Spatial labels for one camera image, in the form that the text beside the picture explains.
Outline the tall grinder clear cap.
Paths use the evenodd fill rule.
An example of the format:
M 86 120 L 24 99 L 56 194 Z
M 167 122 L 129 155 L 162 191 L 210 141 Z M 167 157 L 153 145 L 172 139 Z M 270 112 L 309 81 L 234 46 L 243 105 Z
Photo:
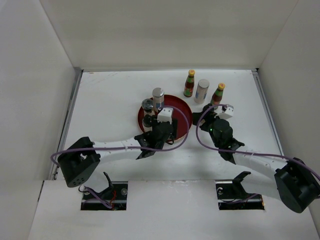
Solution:
M 154 103 L 153 100 L 150 98 L 146 98 L 142 101 L 141 107 L 143 109 L 143 116 L 150 115 L 153 116 L 154 112 Z

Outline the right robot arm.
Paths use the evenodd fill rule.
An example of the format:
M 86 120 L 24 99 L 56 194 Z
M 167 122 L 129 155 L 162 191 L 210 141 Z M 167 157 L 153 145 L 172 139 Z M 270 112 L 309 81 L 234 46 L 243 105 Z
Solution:
M 192 113 L 196 130 L 209 133 L 219 155 L 234 165 L 247 167 L 268 178 L 267 181 L 253 181 L 250 172 L 242 172 L 232 181 L 232 192 L 238 198 L 247 194 L 262 194 L 278 199 L 295 213 L 302 213 L 314 200 L 320 197 L 320 177 L 299 158 L 257 153 L 236 140 L 233 129 L 227 121 L 229 114 L 212 111 Z

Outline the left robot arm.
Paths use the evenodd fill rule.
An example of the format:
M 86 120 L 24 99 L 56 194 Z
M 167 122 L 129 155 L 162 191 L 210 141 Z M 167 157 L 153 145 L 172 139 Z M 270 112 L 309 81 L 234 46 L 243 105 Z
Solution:
M 107 183 L 103 164 L 151 157 L 177 135 L 177 119 L 174 118 L 171 122 L 154 120 L 153 123 L 151 131 L 123 141 L 93 142 L 87 136 L 77 140 L 68 149 L 82 150 L 63 153 L 58 157 L 67 187 L 83 185 L 94 190 L 100 199 L 108 199 L 112 195 L 112 186 Z

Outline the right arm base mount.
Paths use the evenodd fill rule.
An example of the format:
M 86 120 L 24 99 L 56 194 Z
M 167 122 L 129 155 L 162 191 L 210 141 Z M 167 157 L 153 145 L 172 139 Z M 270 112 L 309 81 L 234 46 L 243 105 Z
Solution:
M 260 194 L 247 193 L 242 181 L 250 175 L 243 171 L 233 179 L 215 182 L 218 209 L 220 211 L 264 210 L 264 201 Z

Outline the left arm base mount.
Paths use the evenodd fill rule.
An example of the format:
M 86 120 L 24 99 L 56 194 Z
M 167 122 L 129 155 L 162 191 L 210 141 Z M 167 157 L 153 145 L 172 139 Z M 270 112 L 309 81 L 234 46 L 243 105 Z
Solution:
M 106 172 L 103 174 L 108 185 L 102 192 L 88 190 L 85 186 L 78 188 L 82 193 L 81 211 L 125 211 L 127 209 L 128 182 L 112 181 Z

